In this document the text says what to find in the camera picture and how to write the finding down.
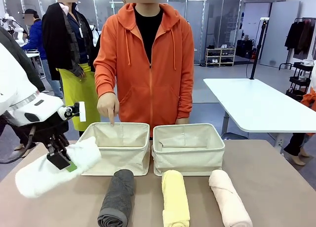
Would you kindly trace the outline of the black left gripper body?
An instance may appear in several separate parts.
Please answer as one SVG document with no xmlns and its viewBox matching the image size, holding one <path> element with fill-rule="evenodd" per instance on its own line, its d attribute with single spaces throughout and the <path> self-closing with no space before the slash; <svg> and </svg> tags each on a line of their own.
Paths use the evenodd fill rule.
<svg viewBox="0 0 316 227">
<path fill-rule="evenodd" d="M 63 120 L 58 112 L 55 112 L 43 122 L 24 125 L 18 127 L 18 130 L 25 135 L 29 135 L 32 127 L 36 128 L 33 141 L 41 142 L 46 145 L 52 137 L 58 137 L 59 134 L 65 134 L 69 130 L 69 123 L 67 120 Z"/>
</svg>

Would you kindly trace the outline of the person's right hand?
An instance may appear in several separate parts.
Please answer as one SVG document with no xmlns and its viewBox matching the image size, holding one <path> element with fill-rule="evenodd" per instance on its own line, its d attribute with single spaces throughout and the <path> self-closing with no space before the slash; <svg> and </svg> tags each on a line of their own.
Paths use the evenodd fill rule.
<svg viewBox="0 0 316 227">
<path fill-rule="evenodd" d="M 111 126 L 115 124 L 115 117 L 119 113 L 119 101 L 116 95 L 108 92 L 100 96 L 97 103 L 97 110 L 103 117 L 107 117 Z"/>
</svg>

